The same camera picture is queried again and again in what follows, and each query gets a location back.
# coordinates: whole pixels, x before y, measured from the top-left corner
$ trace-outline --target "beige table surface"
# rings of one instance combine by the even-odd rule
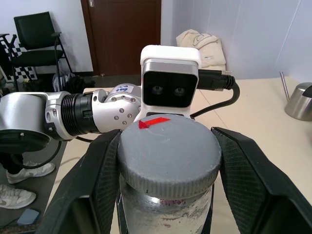
[[[278,78],[238,80],[241,89],[239,100],[232,106],[205,113],[196,121],[208,128],[228,128],[253,138],[268,159],[284,171],[312,204],[312,125],[289,117],[283,110],[286,105],[281,81]],[[289,91],[297,82],[287,78]],[[229,99],[231,91],[197,90],[191,112]],[[94,139],[97,134],[87,134]],[[88,143],[72,140],[67,143],[49,203],[59,183],[84,155]],[[114,213],[112,234],[119,234],[117,213]],[[211,234],[238,234],[238,228],[226,200],[220,176],[215,182],[214,214]]]

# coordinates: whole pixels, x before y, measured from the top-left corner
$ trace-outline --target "silver kettle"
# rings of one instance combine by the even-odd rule
[[[312,83],[305,82],[298,84],[289,98],[284,74],[280,72],[280,75],[287,99],[287,105],[285,107],[286,114],[298,120],[312,121]]]

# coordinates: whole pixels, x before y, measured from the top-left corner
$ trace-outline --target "blue object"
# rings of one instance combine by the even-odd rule
[[[31,209],[26,209],[18,219],[18,225],[30,225],[36,222],[39,217],[39,212]]]

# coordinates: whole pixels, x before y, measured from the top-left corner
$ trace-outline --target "red tape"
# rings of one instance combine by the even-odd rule
[[[163,117],[154,118],[154,119],[148,120],[146,122],[139,120],[138,121],[138,128],[139,129],[149,128],[149,126],[151,126],[151,125],[167,122],[169,120],[170,120],[169,118],[163,118]]]

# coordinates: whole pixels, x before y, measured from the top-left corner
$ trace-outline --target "gray bottle cap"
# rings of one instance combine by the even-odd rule
[[[204,125],[177,115],[153,115],[169,121],[140,129],[132,123],[121,134],[121,174],[139,192],[182,199],[206,191],[218,174],[221,148]]]

